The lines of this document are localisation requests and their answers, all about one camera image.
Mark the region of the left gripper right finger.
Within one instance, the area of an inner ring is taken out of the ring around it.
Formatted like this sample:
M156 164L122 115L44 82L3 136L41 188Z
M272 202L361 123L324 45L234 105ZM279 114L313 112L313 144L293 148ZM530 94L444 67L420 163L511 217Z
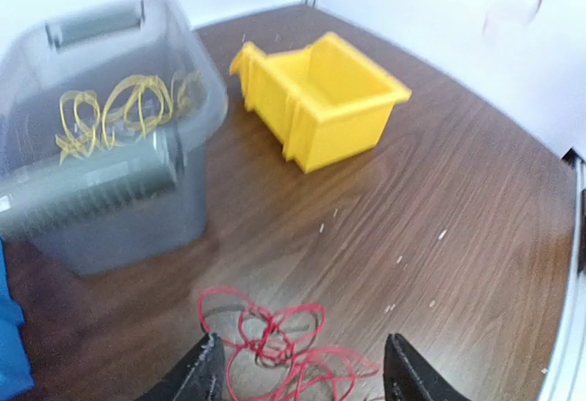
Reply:
M385 342L385 400L467 401L400 333Z

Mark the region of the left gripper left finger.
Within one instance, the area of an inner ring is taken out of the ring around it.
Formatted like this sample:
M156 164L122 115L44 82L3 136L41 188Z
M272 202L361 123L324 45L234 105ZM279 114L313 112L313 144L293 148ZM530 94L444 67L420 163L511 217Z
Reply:
M222 400L225 353L222 339L206 333L141 401Z

